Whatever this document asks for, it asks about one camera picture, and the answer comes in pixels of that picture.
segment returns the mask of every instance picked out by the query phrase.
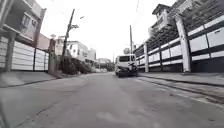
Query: power line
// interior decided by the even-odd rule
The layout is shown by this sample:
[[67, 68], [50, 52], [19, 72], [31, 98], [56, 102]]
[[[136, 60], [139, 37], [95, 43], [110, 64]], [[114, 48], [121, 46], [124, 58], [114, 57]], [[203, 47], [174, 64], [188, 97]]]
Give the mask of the power line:
[[138, 0], [138, 3], [137, 3], [136, 12], [138, 12], [138, 5], [139, 5], [139, 0]]

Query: car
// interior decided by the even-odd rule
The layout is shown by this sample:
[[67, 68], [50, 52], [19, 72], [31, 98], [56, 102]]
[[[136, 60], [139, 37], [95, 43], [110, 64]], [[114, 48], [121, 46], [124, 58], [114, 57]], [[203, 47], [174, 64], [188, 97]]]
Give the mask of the car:
[[135, 54], [120, 55], [116, 57], [115, 74], [121, 76], [137, 76], [138, 68]]

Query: white sky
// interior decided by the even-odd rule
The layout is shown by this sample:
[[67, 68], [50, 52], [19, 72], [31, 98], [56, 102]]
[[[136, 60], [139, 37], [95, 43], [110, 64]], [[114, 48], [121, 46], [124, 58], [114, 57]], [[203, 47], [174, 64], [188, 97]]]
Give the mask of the white sky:
[[72, 9], [73, 24], [80, 28], [71, 30], [69, 40], [77, 40], [97, 51], [97, 58], [113, 58], [129, 47], [129, 25], [133, 26], [133, 41], [142, 44], [148, 38], [148, 27], [156, 22], [152, 15], [161, 3], [172, 5], [176, 0], [36, 0], [47, 8], [41, 33], [64, 36]]

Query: pillar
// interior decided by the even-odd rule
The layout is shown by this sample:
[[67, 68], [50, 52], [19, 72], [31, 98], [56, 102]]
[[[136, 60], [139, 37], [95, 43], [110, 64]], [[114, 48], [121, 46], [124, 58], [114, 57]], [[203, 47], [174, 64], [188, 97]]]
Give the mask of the pillar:
[[9, 42], [6, 51], [6, 63], [5, 63], [5, 68], [7, 72], [10, 72], [12, 67], [13, 48], [15, 44], [16, 35], [17, 35], [16, 32], [13, 31], [10, 32]]
[[183, 72], [191, 72], [191, 56], [190, 56], [190, 47], [187, 38], [187, 33], [184, 27], [183, 20], [180, 15], [175, 17], [178, 34], [180, 37], [182, 57], [183, 57]]
[[145, 55], [145, 72], [149, 72], [149, 57], [148, 57], [148, 46], [144, 44], [144, 55]]

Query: asphalt road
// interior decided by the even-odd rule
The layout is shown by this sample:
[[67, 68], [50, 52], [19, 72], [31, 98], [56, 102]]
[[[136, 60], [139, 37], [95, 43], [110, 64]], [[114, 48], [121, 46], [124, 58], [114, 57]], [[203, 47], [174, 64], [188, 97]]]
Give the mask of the asphalt road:
[[0, 90], [17, 128], [223, 128], [224, 109], [197, 94], [112, 73]]

